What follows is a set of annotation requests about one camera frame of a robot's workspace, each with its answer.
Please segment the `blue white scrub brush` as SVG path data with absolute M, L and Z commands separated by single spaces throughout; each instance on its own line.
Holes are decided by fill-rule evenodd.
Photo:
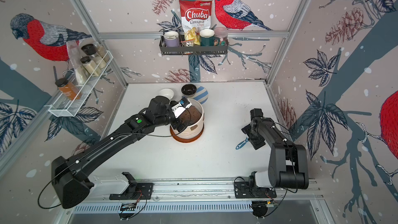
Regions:
M 243 148 L 247 143 L 248 143 L 248 138 L 246 138 L 245 140 L 243 140 L 242 142 L 238 143 L 235 147 L 236 150 L 239 150 L 241 148 Z

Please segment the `white ceramic flower pot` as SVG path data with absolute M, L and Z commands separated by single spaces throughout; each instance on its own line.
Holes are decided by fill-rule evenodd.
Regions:
M 198 101 L 194 99 L 188 99 L 192 106 L 185 110 L 179 118 L 177 118 L 182 124 L 183 129 L 185 130 L 189 126 L 198 125 L 200 128 L 204 127 L 204 110 Z M 177 134 L 182 134 L 183 131 L 179 131 L 178 129 L 173 129 Z

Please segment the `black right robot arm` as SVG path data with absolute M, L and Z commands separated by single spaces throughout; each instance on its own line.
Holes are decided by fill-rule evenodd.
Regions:
M 271 148 L 268 168 L 252 172 L 250 188 L 307 189 L 309 186 L 308 161 L 303 145 L 294 144 L 276 127 L 276 122 L 265 118 L 259 108 L 250 111 L 250 124 L 242 128 L 255 150 L 268 145 Z

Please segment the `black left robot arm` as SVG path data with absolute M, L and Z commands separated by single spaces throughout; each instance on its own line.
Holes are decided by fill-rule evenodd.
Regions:
M 151 136 L 156 127 L 171 125 L 178 133 L 183 132 L 189 121 L 180 116 L 191 107 L 184 96 L 171 101 L 165 96 L 151 99 L 149 106 L 128 118 L 119 128 L 85 151 L 68 159 L 60 156 L 51 163 L 51 185 L 64 209 L 80 204 L 94 184 L 89 175 L 105 161 L 129 145 Z

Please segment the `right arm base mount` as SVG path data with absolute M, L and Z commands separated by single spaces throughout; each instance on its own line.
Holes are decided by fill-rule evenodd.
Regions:
M 255 199 L 255 198 L 267 198 L 274 199 L 277 197 L 275 188 L 272 187 L 258 187 L 255 180 L 256 172 L 252 172 L 245 180 L 239 176 L 234 179 L 234 192 L 236 199 Z

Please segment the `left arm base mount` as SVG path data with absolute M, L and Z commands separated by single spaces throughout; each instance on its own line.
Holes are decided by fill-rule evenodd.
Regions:
M 109 196 L 110 200 L 119 201 L 151 199 L 154 183 L 138 183 L 137 180 L 129 172 L 123 172 L 122 175 L 126 177 L 129 185 L 123 193 L 111 194 Z

